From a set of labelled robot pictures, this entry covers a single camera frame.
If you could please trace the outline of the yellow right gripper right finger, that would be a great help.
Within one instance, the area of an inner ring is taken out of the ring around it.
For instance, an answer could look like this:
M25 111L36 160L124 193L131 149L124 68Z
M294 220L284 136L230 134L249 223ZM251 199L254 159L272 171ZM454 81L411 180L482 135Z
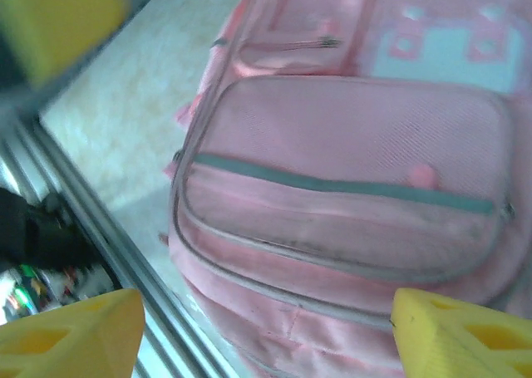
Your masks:
M391 324L409 378L531 376L530 320L400 288Z

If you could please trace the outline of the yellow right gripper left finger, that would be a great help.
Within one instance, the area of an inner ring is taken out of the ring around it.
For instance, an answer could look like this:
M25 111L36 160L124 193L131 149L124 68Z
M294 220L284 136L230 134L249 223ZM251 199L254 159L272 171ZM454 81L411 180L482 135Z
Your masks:
M144 332L136 289L121 289L1 326L1 376L130 377Z

